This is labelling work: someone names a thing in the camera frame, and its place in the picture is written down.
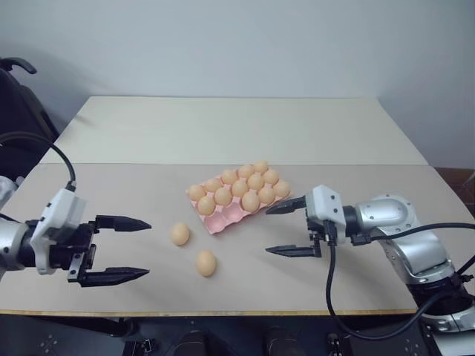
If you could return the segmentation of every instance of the black chair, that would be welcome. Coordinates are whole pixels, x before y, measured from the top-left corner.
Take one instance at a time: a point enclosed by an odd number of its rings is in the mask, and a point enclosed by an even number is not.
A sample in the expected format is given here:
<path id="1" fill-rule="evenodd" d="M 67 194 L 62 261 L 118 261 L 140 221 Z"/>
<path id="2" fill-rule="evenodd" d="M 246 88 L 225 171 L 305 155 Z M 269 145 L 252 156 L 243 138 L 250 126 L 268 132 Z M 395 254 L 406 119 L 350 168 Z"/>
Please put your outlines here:
<path id="1" fill-rule="evenodd" d="M 54 142 L 59 133 L 30 88 L 10 74 L 13 66 L 30 74 L 36 69 L 21 58 L 0 58 L 0 134 L 27 131 Z M 40 142 L 12 140 L 0 147 L 0 175 L 11 180 L 26 177 L 48 150 Z"/>

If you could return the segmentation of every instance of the black cable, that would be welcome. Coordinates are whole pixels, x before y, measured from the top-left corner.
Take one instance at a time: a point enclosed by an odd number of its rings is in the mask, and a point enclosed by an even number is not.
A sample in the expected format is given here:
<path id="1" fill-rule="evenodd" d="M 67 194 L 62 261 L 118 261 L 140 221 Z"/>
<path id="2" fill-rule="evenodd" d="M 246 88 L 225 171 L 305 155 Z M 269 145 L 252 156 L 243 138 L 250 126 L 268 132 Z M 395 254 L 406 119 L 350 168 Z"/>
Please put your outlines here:
<path id="1" fill-rule="evenodd" d="M 362 339 L 362 340 L 380 341 L 380 340 L 386 340 L 386 339 L 395 337 L 401 334 L 402 332 L 405 332 L 407 329 L 409 329 L 421 317 L 421 315 L 424 314 L 435 302 L 442 299 L 443 297 L 448 297 L 450 295 L 453 295 L 452 291 L 441 291 L 433 295 L 424 303 L 424 305 L 422 305 L 419 309 L 417 309 L 417 312 L 412 317 L 410 317 L 410 319 L 406 323 L 404 323 L 404 325 L 398 327 L 393 332 L 390 332 L 388 334 L 383 334 L 383 335 L 362 335 L 350 329 L 340 319 L 340 317 L 335 313 L 335 310 L 333 309 L 332 282 L 333 282 L 333 274 L 335 273 L 335 266 L 336 266 L 335 245 L 330 244 L 330 267 L 328 269 L 327 287 L 326 287 L 326 293 L 325 293 L 326 298 L 327 298 L 327 308 L 328 308 L 328 311 L 330 312 L 330 315 L 335 319 L 340 329 L 352 335 L 353 337 L 357 337 L 358 339 Z"/>
<path id="2" fill-rule="evenodd" d="M 8 215 L 2 214 L 2 213 L 0 213 L 0 218 L 5 219 L 6 221 L 14 221 L 15 223 L 18 222 L 15 219 L 13 219 L 12 217 L 9 217 Z"/>
<path id="3" fill-rule="evenodd" d="M 457 274 L 460 276 L 463 272 L 467 271 L 475 263 L 475 255 L 472 256 L 460 269 L 457 271 Z"/>
<path id="4" fill-rule="evenodd" d="M 74 167 L 71 164 L 71 161 L 50 140 L 45 139 L 43 136 L 37 135 L 36 133 L 23 132 L 23 131 L 14 131 L 14 132 L 4 133 L 0 135 L 0 143 L 5 143 L 7 141 L 11 141 L 12 139 L 30 139 L 30 140 L 42 142 L 48 145 L 53 151 L 55 151 L 62 158 L 62 160 L 66 164 L 66 167 L 68 167 L 70 180 L 68 184 L 66 185 L 66 189 L 68 189 L 69 191 L 76 190 L 76 172 L 74 171 Z"/>
<path id="5" fill-rule="evenodd" d="M 374 236 L 374 237 L 371 237 L 371 241 L 394 240 L 403 236 L 415 234 L 416 232 L 433 230 L 436 228 L 468 228 L 471 230 L 475 230 L 475 224 L 469 224 L 466 222 L 441 222 L 438 224 L 428 224 L 428 225 L 418 226 L 417 228 L 412 228 L 410 230 L 406 230 L 406 231 L 400 232 L 398 234 L 390 235 L 390 236 L 384 236 L 384 235 Z"/>

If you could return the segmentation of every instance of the dark floor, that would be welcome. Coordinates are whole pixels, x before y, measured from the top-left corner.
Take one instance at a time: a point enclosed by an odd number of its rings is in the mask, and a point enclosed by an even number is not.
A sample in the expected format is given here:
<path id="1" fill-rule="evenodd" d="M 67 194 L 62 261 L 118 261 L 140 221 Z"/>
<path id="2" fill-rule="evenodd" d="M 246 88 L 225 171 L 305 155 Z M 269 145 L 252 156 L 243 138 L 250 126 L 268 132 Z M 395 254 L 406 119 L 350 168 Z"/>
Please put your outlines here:
<path id="1" fill-rule="evenodd" d="M 406 319 L 407 315 L 350 317 L 346 322 L 354 329 L 385 325 L 383 329 L 373 331 L 373 334 L 381 334 L 389 329 L 393 330 L 394 325 Z M 99 323 L 95 323 L 93 318 L 89 319 L 89 327 L 91 320 L 94 327 L 99 327 Z M 185 334 L 201 330 L 207 335 L 211 356 L 262 356 L 263 336 L 270 328 L 278 326 L 292 334 L 308 356 L 327 356 L 332 355 L 327 335 L 339 333 L 329 317 L 161 317 L 135 318 L 133 321 L 138 329 L 132 335 L 110 337 L 54 323 L 51 319 L 0 315 L 0 355 L 120 356 L 123 355 L 126 341 L 155 339 L 157 349 L 149 355 L 172 356 L 175 346 Z M 342 350 L 341 356 L 383 355 L 382 352 L 384 356 L 431 355 L 425 339 L 416 324 L 388 342 L 343 340 L 347 345 L 351 344 L 353 351 Z"/>

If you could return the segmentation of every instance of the egg carton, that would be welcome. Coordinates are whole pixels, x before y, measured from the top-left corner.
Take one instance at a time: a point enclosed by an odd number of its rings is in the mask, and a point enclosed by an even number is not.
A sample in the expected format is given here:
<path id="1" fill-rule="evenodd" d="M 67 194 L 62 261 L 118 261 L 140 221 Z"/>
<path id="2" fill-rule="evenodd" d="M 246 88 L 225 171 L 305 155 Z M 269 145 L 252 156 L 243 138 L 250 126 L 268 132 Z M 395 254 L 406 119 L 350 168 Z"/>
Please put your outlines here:
<path id="1" fill-rule="evenodd" d="M 223 185 L 224 188 L 231 191 L 232 184 L 224 183 L 223 180 L 221 179 L 221 175 L 216 176 L 214 178 L 218 179 L 221 182 L 221 184 Z M 241 180 L 241 181 L 244 181 L 244 182 L 246 182 L 248 180 L 247 178 L 243 178 L 243 177 L 238 177 L 238 179 Z M 264 186 L 262 188 L 264 188 L 264 187 L 271 187 L 272 188 L 274 185 L 276 185 L 280 181 L 281 181 L 281 179 L 279 177 L 279 180 L 274 184 L 265 182 Z M 207 191 L 204 188 L 205 183 L 206 182 L 202 182 L 199 185 L 201 185 L 203 187 L 204 191 L 206 192 L 206 196 L 211 197 L 214 200 L 214 192 Z M 258 192 L 259 192 L 259 190 L 251 189 L 251 188 L 249 189 L 249 191 L 254 191 L 256 194 L 258 194 Z M 231 202 L 226 206 L 219 205 L 219 204 L 216 203 L 215 209 L 214 209 L 213 213 L 210 214 L 210 215 L 200 214 L 200 212 L 198 211 L 198 207 L 197 207 L 198 201 L 194 201 L 194 200 L 190 199 L 190 202 L 193 205 L 193 208 L 195 209 L 197 214 L 199 215 L 201 221 L 203 221 L 203 224 L 206 227 L 206 229 L 208 230 L 208 232 L 210 234 L 216 234 L 216 233 L 221 232 L 222 230 L 224 230 L 226 228 L 226 226 L 229 226 L 229 225 L 234 224 L 234 223 L 238 223 L 244 217 L 247 217 L 248 215 L 256 214 L 262 208 L 269 207 L 269 206 L 275 204 L 276 202 L 279 202 L 283 199 L 286 199 L 290 195 L 291 195 L 290 191 L 285 197 L 278 197 L 277 195 L 275 195 L 274 200 L 269 202 L 269 203 L 260 202 L 258 208 L 253 212 L 249 212 L 249 211 L 244 210 L 242 205 L 241 205 L 242 198 L 241 197 L 235 197 L 235 196 L 232 196 Z"/>

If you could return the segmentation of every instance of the white wall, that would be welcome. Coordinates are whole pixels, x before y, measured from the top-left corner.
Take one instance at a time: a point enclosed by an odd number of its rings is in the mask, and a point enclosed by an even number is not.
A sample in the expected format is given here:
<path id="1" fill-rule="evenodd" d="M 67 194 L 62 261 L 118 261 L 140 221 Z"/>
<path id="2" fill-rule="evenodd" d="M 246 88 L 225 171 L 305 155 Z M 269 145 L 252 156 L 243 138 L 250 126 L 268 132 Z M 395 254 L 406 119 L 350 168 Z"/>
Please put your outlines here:
<path id="1" fill-rule="evenodd" d="M 474 1 L 3 0 L 0 11 L 0 56 L 37 66 L 15 74 L 61 127 L 93 94 L 377 96 L 432 165 L 475 166 Z"/>

